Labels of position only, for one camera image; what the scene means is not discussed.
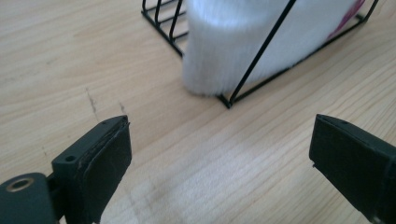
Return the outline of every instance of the white cloth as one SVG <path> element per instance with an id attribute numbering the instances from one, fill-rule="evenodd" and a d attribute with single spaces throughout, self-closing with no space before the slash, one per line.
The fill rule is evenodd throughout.
<path id="1" fill-rule="evenodd" d="M 289 0 L 187 0 L 183 82 L 196 94 L 233 91 Z M 321 46 L 356 0 L 298 0 L 247 82 L 293 66 Z"/>

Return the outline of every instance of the white fabric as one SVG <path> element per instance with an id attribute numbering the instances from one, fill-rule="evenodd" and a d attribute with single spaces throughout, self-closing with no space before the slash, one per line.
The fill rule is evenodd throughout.
<path id="1" fill-rule="evenodd" d="M 298 0 L 247 81 L 293 66 L 322 45 L 356 0 Z M 183 82 L 197 94 L 233 91 L 289 0 L 187 0 Z"/>

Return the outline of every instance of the screw hole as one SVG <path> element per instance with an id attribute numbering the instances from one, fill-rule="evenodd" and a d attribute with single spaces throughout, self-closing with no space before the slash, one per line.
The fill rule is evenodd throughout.
<path id="1" fill-rule="evenodd" d="M 74 156 L 68 156 L 68 157 L 66 157 L 66 161 L 73 161 L 73 160 L 75 160 L 76 159 L 76 157 L 74 157 Z"/>
<path id="2" fill-rule="evenodd" d="M 31 177 L 18 179 L 7 186 L 7 191 L 17 192 L 26 189 L 31 186 L 33 182 L 35 182 L 35 180 Z"/>

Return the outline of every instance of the light wood surface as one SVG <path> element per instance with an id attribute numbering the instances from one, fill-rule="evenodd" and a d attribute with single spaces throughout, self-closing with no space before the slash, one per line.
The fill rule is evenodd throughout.
<path id="1" fill-rule="evenodd" d="M 102 223 L 367 223 L 312 167 L 317 113 L 396 145 L 396 2 L 227 110 L 185 91 L 141 1 L 0 1 L 0 182 L 126 114 L 133 162 Z"/>

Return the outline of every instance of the wire frame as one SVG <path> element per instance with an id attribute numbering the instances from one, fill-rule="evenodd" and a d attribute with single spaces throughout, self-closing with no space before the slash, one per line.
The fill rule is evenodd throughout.
<path id="1" fill-rule="evenodd" d="M 355 22 L 348 26 L 346 29 L 342 30 L 339 32 L 337 35 L 329 39 L 326 43 L 324 43 L 322 46 L 320 46 L 317 50 L 309 54 L 307 57 L 304 59 L 300 60 L 297 62 L 295 65 L 305 61 L 307 58 L 311 57 L 321 49 L 324 49 L 328 45 L 330 45 L 332 42 L 336 41 L 337 39 L 341 38 L 342 36 L 348 34 L 352 30 L 356 29 L 360 25 L 366 23 L 370 16 L 372 15 L 377 3 L 379 0 L 374 0 L 373 3 L 371 4 L 368 12 L 365 15 L 361 15 L 358 13 L 355 16 Z M 247 71 L 245 74 L 242 76 L 242 79 L 240 80 L 239 84 L 237 87 L 234 89 L 234 91 L 231 93 L 230 96 L 226 96 L 224 94 L 218 95 L 217 97 L 219 100 L 221 100 L 224 105 L 227 108 L 231 108 L 235 103 L 241 101 L 242 99 L 246 98 L 249 96 L 251 93 L 254 91 L 258 90 L 262 86 L 266 85 L 267 83 L 271 82 L 275 78 L 279 77 L 280 75 L 286 73 L 289 71 L 292 67 L 284 69 L 264 80 L 259 82 L 258 84 L 250 87 L 246 91 L 243 91 L 241 93 L 242 88 L 244 87 L 246 81 L 248 80 L 248 77 L 250 76 L 251 72 L 253 71 L 254 67 L 256 66 L 257 62 L 259 61 L 260 57 L 265 53 L 265 50 L 271 43 L 272 39 L 276 35 L 277 30 L 279 27 L 282 25 L 283 21 L 287 18 L 289 12 L 293 8 L 296 0 L 289 0 L 287 5 L 285 6 L 285 9 L 283 12 L 280 14 L 278 20 L 276 21 L 274 27 L 272 28 L 271 32 L 269 35 L 263 40 L 262 46 L 260 47 L 259 51 L 257 52 L 256 56 L 254 57 L 253 61 L 250 63 L 250 65 L 247 68 Z M 188 28 L 185 27 L 184 30 L 181 29 L 176 32 L 177 24 L 180 21 L 180 19 L 185 20 L 186 16 L 186 9 L 183 7 L 183 0 L 168 0 L 168 1 L 162 1 L 162 0 L 157 0 L 157 2 L 154 2 L 154 6 L 147 7 L 148 2 L 147 0 L 143 0 L 142 3 L 142 14 L 143 16 L 149 21 L 149 23 L 158 31 L 158 33 L 161 34 L 161 36 L 169 43 L 169 45 L 176 51 L 176 53 L 180 56 L 183 57 L 183 48 L 181 46 L 185 45 L 185 42 L 182 42 L 183 40 L 185 41 L 188 35 Z"/>

